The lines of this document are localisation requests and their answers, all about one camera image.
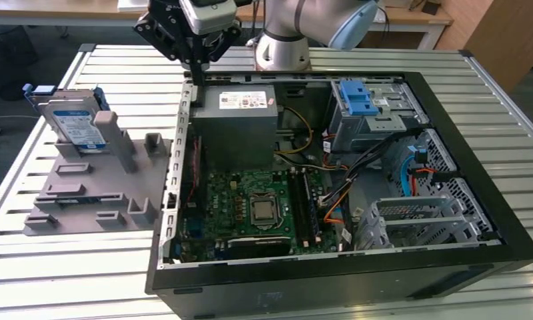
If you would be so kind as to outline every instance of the ram slot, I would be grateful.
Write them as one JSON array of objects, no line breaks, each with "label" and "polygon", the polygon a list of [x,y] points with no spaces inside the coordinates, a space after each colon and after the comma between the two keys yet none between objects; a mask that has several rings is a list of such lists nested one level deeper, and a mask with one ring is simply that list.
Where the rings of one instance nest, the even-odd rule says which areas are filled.
[{"label": "ram slot", "polygon": [[304,173],[290,172],[287,176],[296,241],[303,247],[310,247],[315,240],[315,234],[311,227],[311,215],[308,214],[308,190],[304,185]]},{"label": "ram slot", "polygon": [[320,238],[320,225],[319,225],[319,217],[316,214],[316,202],[314,200],[314,195],[311,193],[311,183],[308,181],[308,175],[303,174],[303,184],[306,189],[306,196],[308,198],[308,218],[310,218],[310,227],[311,227],[311,241],[315,243],[322,242]]}]

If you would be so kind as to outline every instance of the gray plastic stand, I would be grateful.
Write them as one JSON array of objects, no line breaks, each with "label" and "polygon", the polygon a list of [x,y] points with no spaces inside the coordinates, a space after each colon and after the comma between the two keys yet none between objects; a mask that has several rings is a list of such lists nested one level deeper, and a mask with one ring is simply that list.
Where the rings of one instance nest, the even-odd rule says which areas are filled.
[{"label": "gray plastic stand", "polygon": [[80,153],[72,144],[56,144],[62,155],[26,220],[24,234],[152,229],[172,141],[159,133],[132,141],[116,119],[112,111],[100,111],[95,118],[108,152]]}]

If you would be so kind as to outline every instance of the blue hard drive label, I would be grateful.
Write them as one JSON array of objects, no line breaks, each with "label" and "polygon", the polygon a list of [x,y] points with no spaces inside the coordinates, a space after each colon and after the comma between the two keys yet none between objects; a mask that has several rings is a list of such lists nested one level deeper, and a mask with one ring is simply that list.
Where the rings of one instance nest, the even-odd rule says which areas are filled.
[{"label": "blue hard drive label", "polygon": [[54,111],[58,124],[71,142],[83,149],[102,149],[107,142],[96,126],[94,116],[87,110]]}]

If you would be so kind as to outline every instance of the yellow wire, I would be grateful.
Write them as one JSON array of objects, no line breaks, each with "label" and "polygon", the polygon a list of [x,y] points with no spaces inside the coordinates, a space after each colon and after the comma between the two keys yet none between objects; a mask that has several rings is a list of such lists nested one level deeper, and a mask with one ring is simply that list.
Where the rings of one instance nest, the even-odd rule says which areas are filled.
[{"label": "yellow wire", "polygon": [[292,113],[300,118],[300,120],[303,120],[307,128],[308,128],[308,142],[304,145],[304,147],[295,149],[295,150],[286,150],[286,151],[275,151],[275,153],[280,154],[280,155],[288,155],[288,154],[294,154],[294,153],[299,153],[302,152],[302,150],[304,150],[306,148],[308,148],[312,144],[312,128],[311,128],[311,124],[308,123],[308,121],[304,119],[304,117],[299,114],[299,112],[296,112],[296,110],[294,110],[294,108],[291,107],[284,107],[286,109],[291,110]]}]

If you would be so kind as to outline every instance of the metal table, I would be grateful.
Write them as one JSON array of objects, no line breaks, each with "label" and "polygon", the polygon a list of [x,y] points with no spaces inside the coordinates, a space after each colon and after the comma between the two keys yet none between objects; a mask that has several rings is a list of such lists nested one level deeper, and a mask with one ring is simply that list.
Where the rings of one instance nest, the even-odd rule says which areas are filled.
[{"label": "metal table", "polygon": [[[182,66],[150,46],[83,46],[62,87],[107,92],[134,139],[175,138]],[[251,70],[252,52],[234,48],[214,70]],[[459,52],[312,50],[316,70],[419,71],[450,112],[533,238],[533,124],[474,58]],[[23,222],[58,150],[42,118],[0,186],[0,319],[146,316],[174,319],[144,294],[151,231],[27,237]],[[533,319],[533,264],[443,299],[267,315],[292,319]]]}]

